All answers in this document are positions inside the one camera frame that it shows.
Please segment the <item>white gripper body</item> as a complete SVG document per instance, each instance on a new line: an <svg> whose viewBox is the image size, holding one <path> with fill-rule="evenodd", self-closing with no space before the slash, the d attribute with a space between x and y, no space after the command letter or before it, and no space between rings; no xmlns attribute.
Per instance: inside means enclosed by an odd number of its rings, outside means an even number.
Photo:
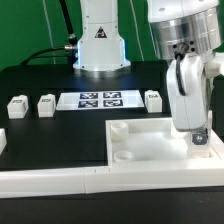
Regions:
<svg viewBox="0 0 224 224"><path fill-rule="evenodd" d="M170 110L175 128L180 132L206 127L209 98L213 78L224 75L224 54L208 57L187 54L180 62L180 93L176 79L176 61L173 60L166 75Z"/></svg>

